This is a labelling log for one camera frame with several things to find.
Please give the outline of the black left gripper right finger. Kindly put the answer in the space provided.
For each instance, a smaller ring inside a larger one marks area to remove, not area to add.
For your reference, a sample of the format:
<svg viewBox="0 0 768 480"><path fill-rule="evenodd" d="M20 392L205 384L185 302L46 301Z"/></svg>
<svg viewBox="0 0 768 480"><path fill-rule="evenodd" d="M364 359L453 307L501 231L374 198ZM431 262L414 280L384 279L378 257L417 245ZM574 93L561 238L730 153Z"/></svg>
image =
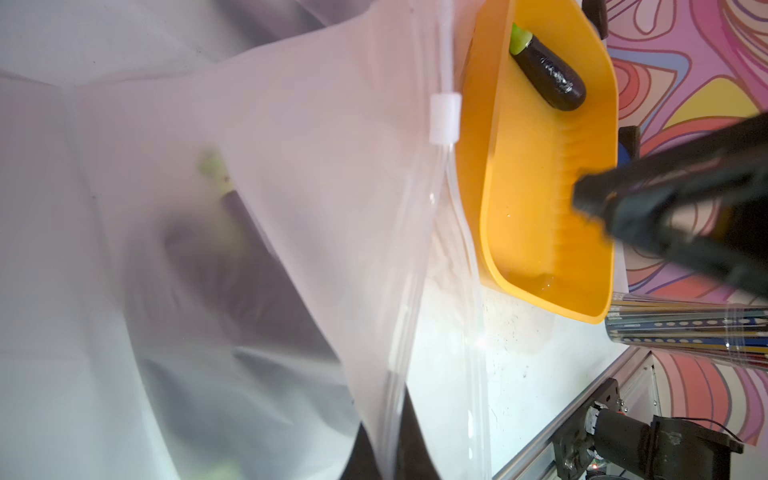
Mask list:
<svg viewBox="0 0 768 480"><path fill-rule="evenodd" d="M395 465L397 480L439 480L408 390L405 390Z"/></svg>

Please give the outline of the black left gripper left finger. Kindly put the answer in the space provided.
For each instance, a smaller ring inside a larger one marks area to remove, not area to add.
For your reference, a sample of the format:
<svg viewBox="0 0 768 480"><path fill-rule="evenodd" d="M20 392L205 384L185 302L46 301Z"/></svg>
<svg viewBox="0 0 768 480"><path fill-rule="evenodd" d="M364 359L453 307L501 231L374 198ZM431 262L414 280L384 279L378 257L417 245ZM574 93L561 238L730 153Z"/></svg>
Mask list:
<svg viewBox="0 0 768 480"><path fill-rule="evenodd" d="M340 480L381 480L367 431L360 424L347 465Z"/></svg>

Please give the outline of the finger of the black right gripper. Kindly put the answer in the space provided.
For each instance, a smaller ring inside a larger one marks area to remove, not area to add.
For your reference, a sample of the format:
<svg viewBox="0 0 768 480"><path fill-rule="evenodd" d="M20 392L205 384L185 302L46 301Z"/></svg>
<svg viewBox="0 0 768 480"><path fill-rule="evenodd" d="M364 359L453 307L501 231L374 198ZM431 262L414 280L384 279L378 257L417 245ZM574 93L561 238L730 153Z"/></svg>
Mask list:
<svg viewBox="0 0 768 480"><path fill-rule="evenodd" d="M626 245L767 294L767 116L579 178L572 206Z"/></svg>

